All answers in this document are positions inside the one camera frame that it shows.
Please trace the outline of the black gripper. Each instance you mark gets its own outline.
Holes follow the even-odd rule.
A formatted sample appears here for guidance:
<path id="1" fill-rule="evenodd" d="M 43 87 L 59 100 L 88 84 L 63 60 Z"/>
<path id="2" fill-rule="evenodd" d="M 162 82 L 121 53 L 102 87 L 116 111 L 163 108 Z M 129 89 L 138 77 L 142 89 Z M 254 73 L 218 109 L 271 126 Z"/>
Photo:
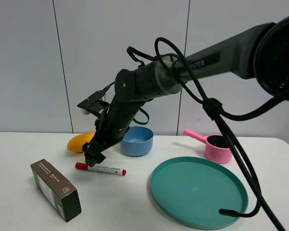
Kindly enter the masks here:
<path id="1" fill-rule="evenodd" d="M 92 167 L 105 160 L 101 152 L 123 139 L 128 126 L 143 105 L 142 101 L 125 103 L 113 98 L 109 107 L 102 112 L 96 122 L 93 139 L 89 143 L 84 143 L 81 148 L 88 166 Z"/>

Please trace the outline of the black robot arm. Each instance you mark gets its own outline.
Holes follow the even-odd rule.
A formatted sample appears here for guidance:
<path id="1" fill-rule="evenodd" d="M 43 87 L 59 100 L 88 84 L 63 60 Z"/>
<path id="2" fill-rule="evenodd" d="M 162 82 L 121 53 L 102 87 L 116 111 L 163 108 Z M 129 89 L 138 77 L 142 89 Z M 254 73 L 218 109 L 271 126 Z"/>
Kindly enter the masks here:
<path id="1" fill-rule="evenodd" d="M 177 94 L 193 81 L 207 115 L 216 114 L 234 121 L 245 121 L 265 113 L 282 101 L 289 101 L 289 17 L 279 23 L 254 26 L 229 39 L 184 57 L 173 53 L 154 57 L 133 47 L 127 49 L 139 63 L 136 70 L 120 70 L 113 82 L 115 95 L 103 101 L 99 90 L 79 103 L 79 108 L 96 116 L 95 134 L 82 146 L 85 162 L 94 166 L 104 161 L 103 151 L 121 142 L 142 106 L 154 98 Z M 242 79 L 255 78 L 272 99 L 245 114 L 232 115 L 216 99 L 208 98 L 199 79 L 231 72 Z"/>

